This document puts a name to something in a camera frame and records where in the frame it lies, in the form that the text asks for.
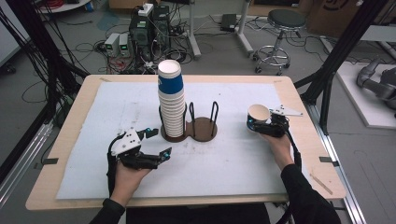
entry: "wooden table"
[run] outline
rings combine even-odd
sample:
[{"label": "wooden table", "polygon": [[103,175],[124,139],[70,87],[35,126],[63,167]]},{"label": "wooden table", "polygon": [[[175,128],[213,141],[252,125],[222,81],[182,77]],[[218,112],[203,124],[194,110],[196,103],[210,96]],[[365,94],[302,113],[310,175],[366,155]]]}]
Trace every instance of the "wooden table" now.
[{"label": "wooden table", "polygon": [[[328,200],[342,199],[345,189],[332,163],[321,162],[319,157],[328,157],[317,131],[305,110],[300,95],[288,77],[264,76],[183,76],[184,82],[223,83],[273,83],[282,104],[304,113],[302,117],[289,117],[293,137],[299,144],[304,164],[311,176],[311,184]],[[57,164],[45,165],[26,202],[29,210],[50,210],[67,208],[102,207],[103,200],[57,200],[56,194],[64,177],[65,166],[70,152],[78,139],[79,132],[91,108],[97,90],[102,82],[157,82],[157,76],[110,76],[91,75],[87,77],[78,93],[69,115],[49,154],[49,158],[59,158]],[[212,203],[254,203],[284,202],[286,194],[234,195],[211,197],[150,198],[133,199],[128,206],[212,204]]]}]

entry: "electronic equipment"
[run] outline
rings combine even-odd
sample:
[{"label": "electronic equipment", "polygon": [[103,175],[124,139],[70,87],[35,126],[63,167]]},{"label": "electronic equipment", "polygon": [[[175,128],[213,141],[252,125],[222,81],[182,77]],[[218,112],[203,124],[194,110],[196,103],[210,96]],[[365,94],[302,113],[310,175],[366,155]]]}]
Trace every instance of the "electronic equipment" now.
[{"label": "electronic equipment", "polygon": [[105,42],[107,55],[109,57],[117,57],[120,53],[120,34],[111,34]]},{"label": "electronic equipment", "polygon": [[146,3],[145,5],[143,5],[143,9],[140,9],[137,14],[139,16],[145,16],[145,17],[149,17],[150,13],[152,11],[152,9],[154,8],[154,5]]},{"label": "electronic equipment", "polygon": [[129,26],[136,61],[150,62],[153,60],[152,49],[154,40],[153,25],[148,17],[134,14]]},{"label": "electronic equipment", "polygon": [[140,170],[157,169],[161,163],[168,161],[171,158],[171,147],[160,152],[158,156],[147,155],[140,151],[143,138],[145,136],[146,138],[150,138],[157,134],[158,129],[151,130],[150,128],[147,128],[138,132],[134,128],[131,128],[111,141],[107,151],[108,170],[106,174],[110,195],[112,194],[116,184],[118,161],[121,161],[126,167]]},{"label": "electronic equipment", "polygon": [[234,32],[236,25],[236,14],[224,14],[221,19],[221,31]]},{"label": "electronic equipment", "polygon": [[273,137],[282,137],[285,133],[289,131],[289,119],[286,115],[291,116],[302,116],[303,113],[286,108],[281,105],[276,109],[271,109],[271,122],[260,122],[256,121],[254,118],[247,116],[247,127],[256,133],[263,133],[271,135]]},{"label": "electronic equipment", "polygon": [[120,34],[120,56],[124,58],[131,57],[132,44],[128,34]]},{"label": "electronic equipment", "polygon": [[155,25],[155,35],[157,36],[157,46],[161,50],[171,48],[169,6],[156,6],[152,19]]},{"label": "electronic equipment", "polygon": [[384,101],[389,108],[396,109],[396,67],[383,71],[379,82],[371,80],[380,62],[381,59],[376,58],[363,67],[358,74],[356,84],[375,93],[375,96]]}]

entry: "office chair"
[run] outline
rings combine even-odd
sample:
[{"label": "office chair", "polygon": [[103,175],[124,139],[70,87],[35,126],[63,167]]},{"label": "office chair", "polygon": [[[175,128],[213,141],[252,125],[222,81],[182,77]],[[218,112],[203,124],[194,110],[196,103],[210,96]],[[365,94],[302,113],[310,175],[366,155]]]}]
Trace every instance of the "office chair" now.
[{"label": "office chair", "polygon": [[268,13],[268,23],[280,30],[279,36],[273,46],[263,46],[253,54],[253,60],[257,61],[256,73],[262,71],[261,64],[267,63],[272,66],[278,66],[277,76],[282,74],[282,67],[289,68],[290,56],[280,47],[283,35],[286,32],[295,32],[300,36],[298,31],[305,26],[305,17],[299,13],[288,9],[274,9]]}]

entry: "gray floor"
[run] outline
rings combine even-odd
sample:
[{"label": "gray floor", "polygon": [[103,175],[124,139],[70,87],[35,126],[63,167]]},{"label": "gray floor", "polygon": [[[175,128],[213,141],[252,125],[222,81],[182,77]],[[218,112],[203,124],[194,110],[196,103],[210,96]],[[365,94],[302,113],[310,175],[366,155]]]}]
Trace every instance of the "gray floor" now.
[{"label": "gray floor", "polygon": [[[93,13],[82,9],[57,14],[60,21],[78,23],[92,21],[82,25],[67,25],[60,23],[60,30],[70,49],[81,64],[91,74],[103,74],[106,62],[103,57],[95,52],[81,52],[88,49],[89,45],[98,40],[106,39],[106,35],[112,32],[125,32],[129,21],[129,14],[111,12],[106,4]],[[197,34],[219,34],[219,28],[208,17],[197,18],[197,27],[204,26]],[[272,45],[276,37],[263,30],[253,31],[247,28],[246,36],[254,49],[262,45]],[[294,45],[302,45],[305,38],[311,34],[301,31],[302,39],[294,38]],[[274,67],[263,66],[261,74],[255,74],[255,63],[247,57],[235,35],[196,36],[198,45],[203,53],[198,61],[182,64],[183,74],[189,75],[274,75],[277,71]],[[59,49],[59,39],[55,38]],[[293,81],[300,80],[316,72],[325,60],[326,53],[321,43],[315,38],[307,38],[304,47],[294,47],[283,42],[282,47],[290,54],[292,61],[289,69],[284,70],[284,76]],[[367,62],[363,58],[372,59],[380,55],[386,62],[394,61],[385,54],[375,43],[361,42],[351,53],[350,61],[356,59]],[[0,129],[0,162],[3,162],[8,153],[15,147],[24,132],[32,123],[33,119],[41,110],[43,103],[26,103],[22,100],[24,91],[39,81],[35,76],[33,66],[22,52],[17,53],[11,62],[17,68],[16,74],[2,72],[0,75],[0,120],[3,125]],[[30,88],[24,95],[25,101],[39,102],[44,100],[44,85],[37,84]],[[26,210],[25,203],[29,193],[39,175],[39,170],[33,166],[39,162],[44,150],[55,138],[58,129],[53,131],[47,144],[43,146],[31,169],[25,174],[19,185],[15,188],[5,206],[0,210],[2,223],[87,223],[95,215],[98,209],[63,210],[47,212],[31,212]],[[329,132],[336,148],[340,162],[342,163],[347,178],[361,206],[367,223],[396,223],[396,175],[392,173],[395,168],[394,158],[396,155],[396,132],[366,128],[347,97],[346,92],[337,78],[334,79],[332,99],[329,113]],[[281,215],[280,209],[268,205],[273,223]],[[350,223],[347,214],[339,211],[343,223]]]}]

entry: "human hand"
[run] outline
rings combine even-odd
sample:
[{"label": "human hand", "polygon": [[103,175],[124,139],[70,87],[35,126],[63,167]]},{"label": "human hand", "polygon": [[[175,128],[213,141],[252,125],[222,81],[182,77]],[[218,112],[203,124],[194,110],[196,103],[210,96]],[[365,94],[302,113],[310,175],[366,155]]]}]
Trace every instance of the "human hand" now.
[{"label": "human hand", "polygon": [[128,168],[118,161],[116,185],[110,199],[125,207],[139,187],[143,177],[150,171],[149,169],[136,170]]},{"label": "human hand", "polygon": [[261,134],[261,136],[268,141],[273,151],[275,161],[279,169],[282,171],[285,166],[294,164],[294,160],[290,155],[290,140],[284,134],[282,137],[276,138],[270,135]]}]

